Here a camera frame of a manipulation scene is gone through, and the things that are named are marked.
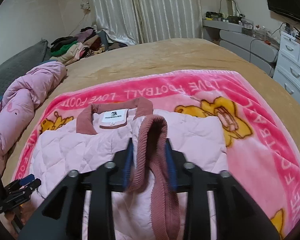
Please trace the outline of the pink quilted jacket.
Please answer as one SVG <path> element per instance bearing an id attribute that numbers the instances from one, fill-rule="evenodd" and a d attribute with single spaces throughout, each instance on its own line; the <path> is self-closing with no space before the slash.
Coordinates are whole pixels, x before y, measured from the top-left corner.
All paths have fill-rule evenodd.
<path id="1" fill-rule="evenodd" d="M 146 98 L 90 105 L 75 120 L 38 137 L 30 172 L 42 184 L 31 207 L 37 208 L 69 171 L 90 172 L 125 150 L 124 190 L 112 194 L 117 239 L 179 239 L 186 194 L 172 191 L 166 142 L 204 171 L 228 168 L 216 117 L 155 109 Z"/>

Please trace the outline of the pile of mixed clothes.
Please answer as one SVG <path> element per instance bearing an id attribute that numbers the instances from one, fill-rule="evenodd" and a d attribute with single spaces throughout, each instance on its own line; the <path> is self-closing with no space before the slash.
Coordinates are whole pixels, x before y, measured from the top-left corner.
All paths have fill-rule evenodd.
<path id="1" fill-rule="evenodd" d="M 96 31 L 85 27 L 74 36 L 60 37 L 50 46 L 50 60 L 63 63 L 65 66 L 106 51 L 125 48 L 127 45 L 109 38 L 105 31 Z"/>

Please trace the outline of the pink football cartoon blanket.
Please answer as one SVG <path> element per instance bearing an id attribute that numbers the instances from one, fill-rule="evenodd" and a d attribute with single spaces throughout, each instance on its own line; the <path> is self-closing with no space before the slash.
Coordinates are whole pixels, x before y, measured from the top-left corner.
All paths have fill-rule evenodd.
<path id="1" fill-rule="evenodd" d="M 227 169 L 278 231 L 300 220 L 300 153 L 266 101 L 239 73 L 179 70 L 57 96 L 29 136 L 15 170 L 42 184 L 37 207 L 72 169 L 89 172 L 134 144 L 149 115 L 176 151 L 203 170 Z"/>

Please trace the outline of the pink rolled duvet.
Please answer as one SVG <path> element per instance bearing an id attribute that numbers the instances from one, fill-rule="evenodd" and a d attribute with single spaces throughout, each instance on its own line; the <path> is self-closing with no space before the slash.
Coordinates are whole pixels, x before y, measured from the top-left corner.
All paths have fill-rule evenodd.
<path id="1" fill-rule="evenodd" d="M 15 79 L 0 104 L 0 161 L 34 117 L 34 111 L 66 76 L 66 66 L 58 61 L 40 64 Z"/>

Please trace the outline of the grey quilted pillow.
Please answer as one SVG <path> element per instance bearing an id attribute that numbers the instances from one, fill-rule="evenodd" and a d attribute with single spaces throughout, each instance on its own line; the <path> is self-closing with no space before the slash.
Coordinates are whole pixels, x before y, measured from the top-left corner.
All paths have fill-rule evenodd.
<path id="1" fill-rule="evenodd" d="M 41 39 L 35 45 L 19 52 L 0 65 L 0 96 L 3 96 L 15 79 L 51 57 L 48 44 L 47 40 Z"/>

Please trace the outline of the white drawer cabinet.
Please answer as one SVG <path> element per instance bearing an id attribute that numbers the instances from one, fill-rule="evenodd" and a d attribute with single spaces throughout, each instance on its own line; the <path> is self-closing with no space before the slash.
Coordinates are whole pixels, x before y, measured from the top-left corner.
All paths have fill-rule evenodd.
<path id="1" fill-rule="evenodd" d="M 273 79 L 300 105 L 300 39 L 285 31 L 281 33 Z"/>

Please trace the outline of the tan bed sheet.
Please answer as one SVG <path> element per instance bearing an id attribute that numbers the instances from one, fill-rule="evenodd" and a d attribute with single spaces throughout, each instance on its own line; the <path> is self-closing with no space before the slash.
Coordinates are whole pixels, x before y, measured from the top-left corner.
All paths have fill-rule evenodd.
<path id="1" fill-rule="evenodd" d="M 300 105 L 257 66 L 204 39 L 174 38 L 115 49 L 77 61 L 68 75 L 36 110 L 35 116 L 10 151 L 2 181 L 8 184 L 19 156 L 43 111 L 58 95 L 86 87 L 182 69 L 233 70 L 241 74 L 281 119 L 300 152 Z"/>

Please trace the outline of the desk clutter items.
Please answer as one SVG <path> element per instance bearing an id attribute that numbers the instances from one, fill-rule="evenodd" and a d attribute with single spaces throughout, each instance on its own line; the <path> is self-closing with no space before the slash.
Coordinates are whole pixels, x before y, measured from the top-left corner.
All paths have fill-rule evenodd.
<path id="1" fill-rule="evenodd" d="M 256 40 L 278 48 L 280 41 L 270 29 L 255 25 L 242 14 L 235 0 L 220 0 L 217 12 L 207 11 L 203 18 L 203 38 L 215 44 L 221 40 L 220 32 L 233 31 L 248 35 Z"/>

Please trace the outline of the white striped curtain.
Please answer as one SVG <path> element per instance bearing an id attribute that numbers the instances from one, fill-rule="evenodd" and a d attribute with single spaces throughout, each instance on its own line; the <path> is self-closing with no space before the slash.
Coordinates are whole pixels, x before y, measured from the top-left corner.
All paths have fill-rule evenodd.
<path id="1" fill-rule="evenodd" d="M 172 38 L 202 38 L 200 0 L 88 0 L 93 26 L 132 46 Z"/>

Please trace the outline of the grey wall desk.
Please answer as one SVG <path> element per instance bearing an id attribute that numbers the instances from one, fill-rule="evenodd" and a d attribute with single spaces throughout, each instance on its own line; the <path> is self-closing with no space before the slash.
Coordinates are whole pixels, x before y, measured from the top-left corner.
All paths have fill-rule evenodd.
<path id="1" fill-rule="evenodd" d="M 203 20 L 203 38 L 256 65 L 273 76 L 279 50 L 261 39 L 242 33 L 242 26 L 223 21 Z"/>

